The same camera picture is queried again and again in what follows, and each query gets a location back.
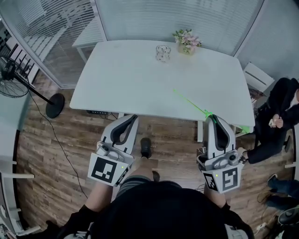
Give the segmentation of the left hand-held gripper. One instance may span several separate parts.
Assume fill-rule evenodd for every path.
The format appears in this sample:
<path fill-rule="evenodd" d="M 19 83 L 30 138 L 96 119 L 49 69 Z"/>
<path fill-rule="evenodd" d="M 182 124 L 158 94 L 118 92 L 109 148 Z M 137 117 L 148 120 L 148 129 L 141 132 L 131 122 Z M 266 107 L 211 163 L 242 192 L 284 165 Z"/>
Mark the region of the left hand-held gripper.
<path fill-rule="evenodd" d="M 113 187 L 121 183 L 134 162 L 131 153 L 138 125 L 138 116 L 131 114 L 105 127 L 90 157 L 89 178 Z"/>

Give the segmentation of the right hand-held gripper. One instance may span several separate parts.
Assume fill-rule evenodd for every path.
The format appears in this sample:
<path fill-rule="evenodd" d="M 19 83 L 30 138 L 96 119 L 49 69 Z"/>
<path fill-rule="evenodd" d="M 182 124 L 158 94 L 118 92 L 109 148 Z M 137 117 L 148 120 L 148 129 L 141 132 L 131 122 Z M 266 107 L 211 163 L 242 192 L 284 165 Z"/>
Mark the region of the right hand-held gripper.
<path fill-rule="evenodd" d="M 217 115 L 208 116 L 205 123 L 204 146 L 197 151 L 197 166 L 208 188 L 219 193 L 239 188 L 243 163 L 233 129 Z"/>

